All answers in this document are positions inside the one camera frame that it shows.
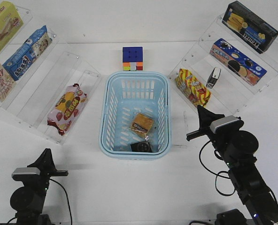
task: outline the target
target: black snack box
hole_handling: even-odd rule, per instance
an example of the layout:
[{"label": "black snack box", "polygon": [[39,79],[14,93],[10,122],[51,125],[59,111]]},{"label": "black snack box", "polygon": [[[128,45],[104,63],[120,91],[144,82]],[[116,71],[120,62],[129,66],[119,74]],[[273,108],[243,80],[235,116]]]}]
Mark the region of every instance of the black snack box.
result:
[{"label": "black snack box", "polygon": [[260,54],[265,52],[278,36],[276,29],[239,1],[229,4],[222,23]]}]

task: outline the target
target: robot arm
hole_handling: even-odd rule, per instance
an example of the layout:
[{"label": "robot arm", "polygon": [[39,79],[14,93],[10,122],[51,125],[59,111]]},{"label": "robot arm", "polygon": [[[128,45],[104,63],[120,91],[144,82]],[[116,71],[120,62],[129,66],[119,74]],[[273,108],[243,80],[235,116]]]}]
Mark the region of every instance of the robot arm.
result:
[{"label": "robot arm", "polygon": [[32,164],[16,168],[12,173],[15,181],[21,181],[23,187],[18,188],[11,196],[10,204],[17,211],[17,225],[51,225],[47,214],[41,215],[49,179],[52,176],[67,176],[68,171],[55,168],[50,149],[45,149]]},{"label": "robot arm", "polygon": [[188,133],[187,140],[207,135],[220,158],[229,167],[232,184],[255,224],[278,225],[277,200],[255,166],[257,159],[253,154],[259,146],[256,137],[250,132],[239,130],[244,124],[241,118],[214,114],[202,106],[198,106],[198,113],[200,128]]}]

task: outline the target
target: white wall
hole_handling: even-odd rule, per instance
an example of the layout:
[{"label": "white wall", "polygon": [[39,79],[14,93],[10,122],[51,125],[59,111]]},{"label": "white wall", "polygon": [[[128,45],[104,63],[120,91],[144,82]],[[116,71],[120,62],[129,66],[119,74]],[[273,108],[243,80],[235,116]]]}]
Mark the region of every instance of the white wall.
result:
[{"label": "white wall", "polygon": [[[68,43],[197,40],[232,0],[12,0]],[[278,0],[241,0],[278,30]]]}]

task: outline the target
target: black cable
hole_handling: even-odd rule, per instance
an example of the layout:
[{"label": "black cable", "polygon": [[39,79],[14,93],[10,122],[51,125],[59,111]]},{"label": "black cable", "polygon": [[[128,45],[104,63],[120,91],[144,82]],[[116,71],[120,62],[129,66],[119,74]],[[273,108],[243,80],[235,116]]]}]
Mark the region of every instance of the black cable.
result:
[{"label": "black cable", "polygon": [[276,198],[276,196],[275,196],[274,192],[271,190],[271,188],[270,188],[270,187],[269,187],[269,189],[270,189],[270,193],[271,193],[272,197],[274,198],[274,201],[275,201],[275,203],[276,203],[276,205],[277,205],[277,207],[278,207],[278,201],[277,201],[277,198]]},{"label": "black cable", "polygon": [[216,158],[223,161],[223,158],[218,154],[218,151],[216,149],[214,150],[214,155],[216,156]]},{"label": "black cable", "polygon": [[209,170],[209,169],[203,164],[203,162],[201,161],[201,152],[202,152],[203,149],[206,147],[206,145],[209,144],[210,142],[211,142],[211,141],[208,141],[207,143],[205,143],[204,146],[203,146],[203,147],[201,148],[201,150],[200,150],[200,153],[199,153],[199,160],[200,160],[201,165],[202,165],[208,172],[214,174],[214,175],[217,176],[217,177],[222,177],[222,178],[230,179],[229,177],[222,176],[222,175],[220,175],[220,174],[218,174],[218,173],[215,173],[215,172]]},{"label": "black cable", "polygon": [[217,188],[217,178],[218,178],[218,175],[221,174],[221,173],[226,173],[226,174],[228,174],[227,171],[220,171],[220,172],[217,173],[217,176],[215,177],[215,189],[216,189],[216,191],[217,191],[219,194],[221,194],[222,196],[231,196],[231,195],[233,195],[233,194],[235,193],[235,190],[236,190],[235,188],[234,188],[234,191],[233,191],[232,194],[225,194],[225,193],[219,191],[218,188]]},{"label": "black cable", "polygon": [[14,220],[14,219],[17,219],[17,217],[13,217],[13,218],[11,218],[7,223],[6,223],[6,225],[8,225],[12,220]]},{"label": "black cable", "polygon": [[213,225],[211,223],[208,223],[208,222],[204,222],[204,221],[199,221],[199,220],[193,220],[189,223],[189,225],[191,224],[204,224],[204,225]]},{"label": "black cable", "polygon": [[69,214],[70,214],[70,224],[72,225],[72,214],[71,214],[71,208],[70,208],[70,204],[69,204],[69,198],[68,198],[68,194],[67,194],[67,191],[66,189],[63,187],[62,184],[60,184],[59,182],[49,178],[49,180],[53,181],[54,183],[57,183],[58,185],[61,186],[61,188],[63,188],[64,192],[65,192],[65,195],[66,195],[66,198],[67,198],[67,203],[68,203],[68,209],[69,209]]}]

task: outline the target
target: clear acrylic shelf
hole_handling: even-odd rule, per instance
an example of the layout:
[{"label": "clear acrylic shelf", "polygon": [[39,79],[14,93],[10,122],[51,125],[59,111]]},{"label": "clear acrylic shelf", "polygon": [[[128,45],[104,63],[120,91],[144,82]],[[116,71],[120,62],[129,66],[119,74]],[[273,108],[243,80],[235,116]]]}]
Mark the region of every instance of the clear acrylic shelf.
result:
[{"label": "clear acrylic shelf", "polygon": [[[221,21],[222,15],[212,22],[200,39],[174,68],[169,78],[172,83],[171,86],[196,111],[195,106],[175,84],[174,79],[177,77],[179,69],[189,69],[206,86],[214,67],[221,68],[218,81],[212,89],[209,89],[212,94],[206,108],[217,113],[235,114],[241,108],[247,106],[248,101],[256,93],[261,92],[264,87],[268,86],[269,82],[278,75],[278,40],[275,40],[266,52],[259,54],[222,24]],[[210,55],[212,45],[220,38],[225,39],[267,70],[267,73],[256,85],[250,85]]]},{"label": "clear acrylic shelf", "polygon": [[[24,22],[23,27],[0,52],[0,63],[5,62],[36,30],[46,25],[33,17],[27,9],[17,7]],[[81,90],[90,98],[99,84],[100,74],[80,56],[72,53],[73,49],[61,40],[47,26],[49,37],[53,40],[40,57],[31,65],[26,73],[16,81],[16,86],[0,102],[0,110],[14,115],[15,121],[25,128],[28,124],[30,132],[44,138],[63,143],[73,129],[61,136],[55,127],[47,125],[47,115],[57,101],[65,93],[66,87],[78,83]]]}]

